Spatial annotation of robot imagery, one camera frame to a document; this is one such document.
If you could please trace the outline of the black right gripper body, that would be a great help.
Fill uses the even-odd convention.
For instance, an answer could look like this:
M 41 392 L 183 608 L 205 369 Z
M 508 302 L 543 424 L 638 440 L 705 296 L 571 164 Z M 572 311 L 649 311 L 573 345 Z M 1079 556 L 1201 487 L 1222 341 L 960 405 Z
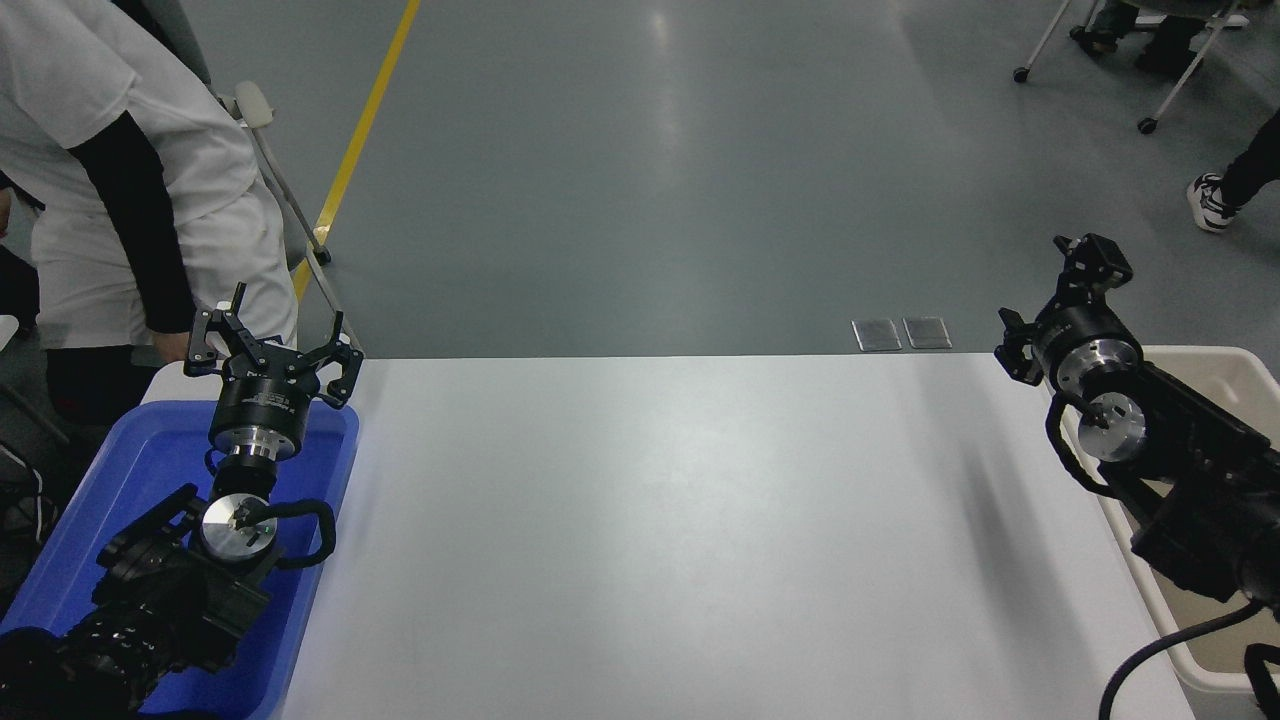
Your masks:
M 1036 357 L 1048 379 L 1080 379 L 1126 361 L 1126 328 L 1105 307 L 1065 307 L 1041 319 Z

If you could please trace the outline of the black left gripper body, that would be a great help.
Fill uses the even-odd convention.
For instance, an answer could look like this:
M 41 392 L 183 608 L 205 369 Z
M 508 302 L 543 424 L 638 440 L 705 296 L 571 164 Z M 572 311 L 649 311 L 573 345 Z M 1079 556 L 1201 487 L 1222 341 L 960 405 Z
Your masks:
M 314 366 L 298 359 L 266 369 L 248 359 L 228 359 L 221 369 L 221 392 L 212 416 L 210 441 L 229 443 L 236 430 L 264 428 L 300 443 L 320 384 Z

